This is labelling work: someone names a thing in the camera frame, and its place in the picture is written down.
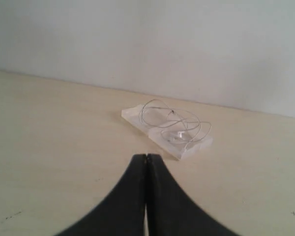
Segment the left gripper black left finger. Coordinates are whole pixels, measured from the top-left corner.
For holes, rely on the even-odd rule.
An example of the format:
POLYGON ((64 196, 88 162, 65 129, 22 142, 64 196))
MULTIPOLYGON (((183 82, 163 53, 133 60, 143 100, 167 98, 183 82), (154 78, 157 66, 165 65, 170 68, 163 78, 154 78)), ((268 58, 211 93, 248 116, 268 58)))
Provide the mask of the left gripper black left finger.
POLYGON ((143 236, 147 156, 135 154, 111 192, 59 236, 143 236))

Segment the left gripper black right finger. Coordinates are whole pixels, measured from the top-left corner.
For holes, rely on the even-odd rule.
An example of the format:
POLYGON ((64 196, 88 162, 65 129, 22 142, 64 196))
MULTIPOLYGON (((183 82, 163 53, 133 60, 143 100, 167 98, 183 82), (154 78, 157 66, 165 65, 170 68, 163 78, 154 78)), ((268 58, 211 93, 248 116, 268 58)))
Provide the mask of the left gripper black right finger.
POLYGON ((235 236, 179 186, 162 157, 147 155, 147 225, 150 236, 235 236))

